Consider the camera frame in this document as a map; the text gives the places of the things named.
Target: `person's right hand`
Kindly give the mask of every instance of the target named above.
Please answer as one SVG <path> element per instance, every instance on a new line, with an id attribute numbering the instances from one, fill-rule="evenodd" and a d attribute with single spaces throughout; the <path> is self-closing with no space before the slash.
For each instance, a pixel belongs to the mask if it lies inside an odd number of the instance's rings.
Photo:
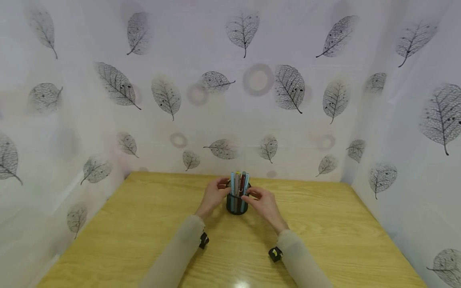
<path id="1" fill-rule="evenodd" d="M 258 214 L 269 222 L 277 235 L 283 230 L 289 229 L 288 224 L 278 210 L 274 194 L 260 187 L 248 188 L 247 194 L 254 196 L 256 199 L 242 196 L 242 200 L 250 204 Z"/>

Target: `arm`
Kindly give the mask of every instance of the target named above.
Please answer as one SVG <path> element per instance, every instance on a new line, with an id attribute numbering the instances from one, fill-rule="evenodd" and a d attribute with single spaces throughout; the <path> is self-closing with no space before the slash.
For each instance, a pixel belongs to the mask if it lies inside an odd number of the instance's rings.
<path id="1" fill-rule="evenodd" d="M 251 187 L 247 193 L 256 197 L 242 196 L 275 230 L 277 247 L 282 251 L 282 260 L 288 273 L 302 288 L 331 288 L 333 285 L 318 267 L 302 240 L 288 228 L 278 210 L 275 196 L 259 187 Z"/>
<path id="2" fill-rule="evenodd" d="M 205 224 L 199 216 L 188 216 L 139 287 L 177 287 L 190 259 L 199 247 L 204 228 Z"/>
<path id="3" fill-rule="evenodd" d="M 140 288 L 175 288 L 179 285 L 190 259 L 199 247 L 200 236 L 205 228 L 203 220 L 231 192 L 230 188 L 225 188 L 228 180 L 229 178 L 218 178 L 209 182 L 195 215 L 188 216 L 179 227 L 173 239 L 149 269 L 139 285 Z"/>
<path id="4" fill-rule="evenodd" d="M 282 261 L 298 287 L 333 287 L 295 232 L 289 229 L 282 231 L 278 235 L 277 247 L 282 251 Z"/>

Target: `person's left hand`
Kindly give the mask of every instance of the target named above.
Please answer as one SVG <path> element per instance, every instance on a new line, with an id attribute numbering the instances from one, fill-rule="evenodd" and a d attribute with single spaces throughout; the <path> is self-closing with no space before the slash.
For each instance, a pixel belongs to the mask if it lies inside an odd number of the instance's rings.
<path id="1" fill-rule="evenodd" d="M 222 202 L 223 198 L 231 192 L 231 188 L 226 184 L 229 181 L 228 177 L 222 177 L 210 181 L 205 188 L 202 202 L 195 212 L 197 216 L 205 220 L 211 212 Z"/>

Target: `blue pen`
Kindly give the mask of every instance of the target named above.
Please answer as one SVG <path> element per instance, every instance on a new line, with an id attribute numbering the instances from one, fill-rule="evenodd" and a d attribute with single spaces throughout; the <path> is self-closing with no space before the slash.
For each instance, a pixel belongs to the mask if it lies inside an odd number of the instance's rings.
<path id="1" fill-rule="evenodd" d="M 231 176 L 231 177 L 230 177 L 230 189 L 231 189 L 231 190 L 230 190 L 230 193 L 232 194 L 232 196 L 235 196 L 235 195 L 234 195 L 234 186 L 235 186 L 235 182 L 234 182 L 234 172 L 232 172 L 232 173 L 230 174 L 230 176 Z M 231 199 L 231 200 L 230 200 L 230 206 L 231 206 L 231 207 L 230 207 L 230 210 L 231 210 L 232 212 L 235 212 L 235 211 L 234 211 L 234 197 L 231 197 L 230 199 Z"/>
<path id="2" fill-rule="evenodd" d="M 243 188 L 243 195 L 246 195 L 247 189 L 248 189 L 248 184 L 250 183 L 250 174 L 247 173 L 247 178 L 245 179 L 245 186 Z M 240 213 L 243 213 L 243 208 L 244 208 L 244 201 L 242 200 L 242 206 L 240 207 Z"/>

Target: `hand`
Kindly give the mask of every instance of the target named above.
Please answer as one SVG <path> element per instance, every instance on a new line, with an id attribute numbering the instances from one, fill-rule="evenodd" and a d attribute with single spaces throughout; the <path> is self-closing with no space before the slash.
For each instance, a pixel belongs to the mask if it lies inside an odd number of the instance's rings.
<path id="1" fill-rule="evenodd" d="M 205 188 L 205 193 L 203 194 L 202 202 L 195 212 L 197 216 L 205 220 L 205 218 L 222 202 L 223 198 L 231 192 L 230 187 L 226 188 L 228 181 L 228 177 L 223 177 L 214 179 L 208 183 Z"/>
<path id="2" fill-rule="evenodd" d="M 249 188 L 247 194 L 256 197 L 256 199 L 242 196 L 242 200 L 250 204 L 258 214 L 269 222 L 277 235 L 283 230 L 289 229 L 288 224 L 278 210 L 274 194 L 259 187 Z"/>

